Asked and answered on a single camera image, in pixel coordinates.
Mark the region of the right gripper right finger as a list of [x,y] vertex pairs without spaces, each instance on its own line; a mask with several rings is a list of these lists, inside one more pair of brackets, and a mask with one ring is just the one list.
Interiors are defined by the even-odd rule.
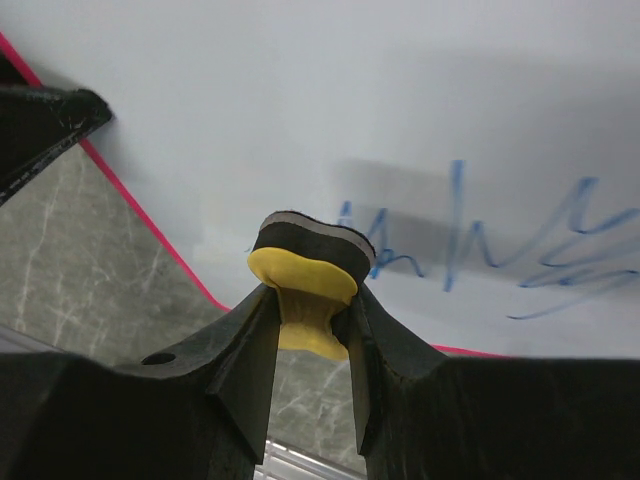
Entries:
[[635,360],[445,355],[368,289],[344,317],[371,479],[635,479]]

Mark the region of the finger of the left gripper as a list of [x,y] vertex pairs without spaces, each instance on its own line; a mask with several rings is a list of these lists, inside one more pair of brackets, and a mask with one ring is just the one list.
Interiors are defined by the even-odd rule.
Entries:
[[30,86],[1,57],[1,202],[6,203],[57,157],[108,123],[113,114],[96,93]]

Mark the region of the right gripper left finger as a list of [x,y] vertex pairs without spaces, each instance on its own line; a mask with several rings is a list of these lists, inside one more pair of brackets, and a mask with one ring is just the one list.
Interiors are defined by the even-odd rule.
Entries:
[[265,450],[279,329],[277,295],[260,286],[136,364],[3,355],[2,477],[252,478]]

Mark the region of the yellow bone shaped eraser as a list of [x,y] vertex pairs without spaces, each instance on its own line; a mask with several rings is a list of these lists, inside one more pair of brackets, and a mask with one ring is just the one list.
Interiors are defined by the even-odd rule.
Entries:
[[247,263],[277,293],[278,347],[347,360],[331,321],[350,306],[375,260],[374,246],[351,227],[291,210],[267,216]]

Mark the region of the pink framed whiteboard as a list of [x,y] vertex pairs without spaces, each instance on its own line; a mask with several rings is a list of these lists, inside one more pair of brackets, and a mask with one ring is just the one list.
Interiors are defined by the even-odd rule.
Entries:
[[108,102],[94,148],[226,306],[295,210],[428,342],[639,353],[635,1],[5,1],[1,43]]

